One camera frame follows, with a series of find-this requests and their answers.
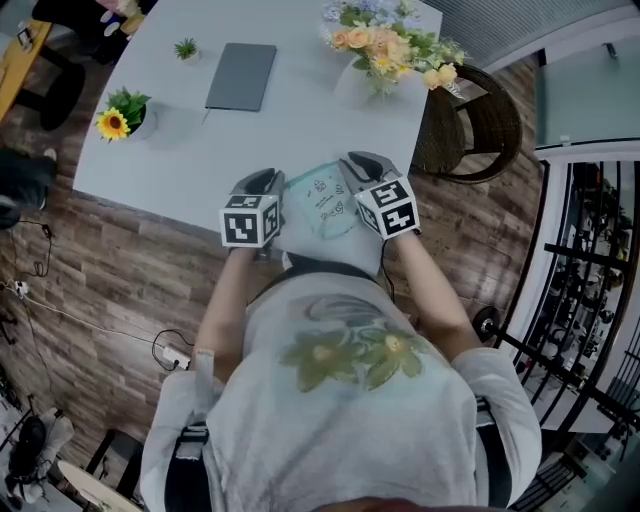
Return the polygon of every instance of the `blue flower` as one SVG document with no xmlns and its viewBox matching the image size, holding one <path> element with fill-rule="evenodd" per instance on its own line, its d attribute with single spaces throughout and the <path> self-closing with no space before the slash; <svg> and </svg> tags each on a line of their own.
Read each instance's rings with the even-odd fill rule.
<svg viewBox="0 0 640 512">
<path fill-rule="evenodd" d="M 391 26 L 398 21 L 398 15 L 395 12 L 390 12 L 388 14 L 378 13 L 374 18 L 376 25 L 386 25 Z"/>
<path fill-rule="evenodd" d="M 405 30 L 419 30 L 422 28 L 422 23 L 418 18 L 405 18 L 402 20 Z"/>
<path fill-rule="evenodd" d="M 358 7 L 364 12 L 376 12 L 380 8 L 380 0 L 360 0 Z"/>
<path fill-rule="evenodd" d="M 324 21 L 340 21 L 340 14 L 342 9 L 335 5 L 327 4 L 324 6 L 323 18 Z"/>
</svg>

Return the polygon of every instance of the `wicker chair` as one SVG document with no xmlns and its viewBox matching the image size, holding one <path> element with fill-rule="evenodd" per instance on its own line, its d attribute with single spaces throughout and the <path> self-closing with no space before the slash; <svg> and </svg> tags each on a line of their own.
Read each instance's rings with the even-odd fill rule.
<svg viewBox="0 0 640 512">
<path fill-rule="evenodd" d="M 411 169 L 456 183 L 489 181 L 514 162 L 522 145 L 520 114 L 509 93 L 484 71 L 472 66 L 456 66 L 458 76 L 486 91 L 466 103 L 456 105 L 448 91 L 438 88 L 429 93 L 422 118 Z M 473 129 L 473 148 L 465 149 L 462 119 L 464 110 Z M 499 153 L 486 169 L 473 174 L 453 174 L 466 155 Z"/>
</svg>

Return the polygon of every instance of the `orange rose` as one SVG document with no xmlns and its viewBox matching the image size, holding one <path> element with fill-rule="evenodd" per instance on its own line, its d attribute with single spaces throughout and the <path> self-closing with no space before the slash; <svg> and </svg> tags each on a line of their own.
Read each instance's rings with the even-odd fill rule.
<svg viewBox="0 0 640 512">
<path fill-rule="evenodd" d="M 347 34 L 351 48 L 364 48 L 371 43 L 371 33 L 366 28 L 356 27 Z"/>
<path fill-rule="evenodd" d="M 336 50 L 346 50 L 349 47 L 347 33 L 344 30 L 340 30 L 331 34 L 331 45 Z"/>
</svg>

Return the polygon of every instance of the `person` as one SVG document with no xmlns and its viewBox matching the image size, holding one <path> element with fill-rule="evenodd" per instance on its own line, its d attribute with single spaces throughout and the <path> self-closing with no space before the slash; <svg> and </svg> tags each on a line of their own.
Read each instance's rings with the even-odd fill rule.
<svg viewBox="0 0 640 512">
<path fill-rule="evenodd" d="M 420 239 L 392 243 L 426 338 L 367 274 L 337 263 L 292 258 L 247 307 L 256 250 L 230 252 L 193 352 L 214 358 L 162 386 L 142 461 L 149 510 L 486 507 L 478 397 L 508 463 L 502 506 L 524 492 L 541 433 L 512 363 L 480 343 Z M 209 378 L 200 368 L 211 366 Z M 181 457 L 198 419 L 201 452 Z M 176 457 L 199 460 L 200 473 Z"/>
</svg>

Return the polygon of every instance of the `potted plant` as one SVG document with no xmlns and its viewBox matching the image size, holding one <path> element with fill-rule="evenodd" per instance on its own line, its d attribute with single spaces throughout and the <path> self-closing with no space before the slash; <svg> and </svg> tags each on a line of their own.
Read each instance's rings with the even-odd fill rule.
<svg viewBox="0 0 640 512">
<path fill-rule="evenodd" d="M 175 44 L 176 56 L 185 64 L 194 64 L 200 60 L 198 45 L 192 37 L 188 37 Z"/>
<path fill-rule="evenodd" d="M 109 142 L 120 139 L 146 139 L 157 126 L 149 106 L 151 98 L 140 92 L 131 94 L 124 87 L 109 94 L 107 110 L 98 113 L 96 126 Z"/>
<path fill-rule="evenodd" d="M 395 84 L 415 72 L 427 88 L 444 87 L 459 94 L 454 63 L 463 63 L 464 51 L 455 42 L 438 42 L 436 34 L 425 32 L 410 0 L 331 0 L 323 18 L 326 42 L 354 55 L 336 86 L 339 98 L 364 103 L 374 93 L 392 92 Z"/>
</svg>

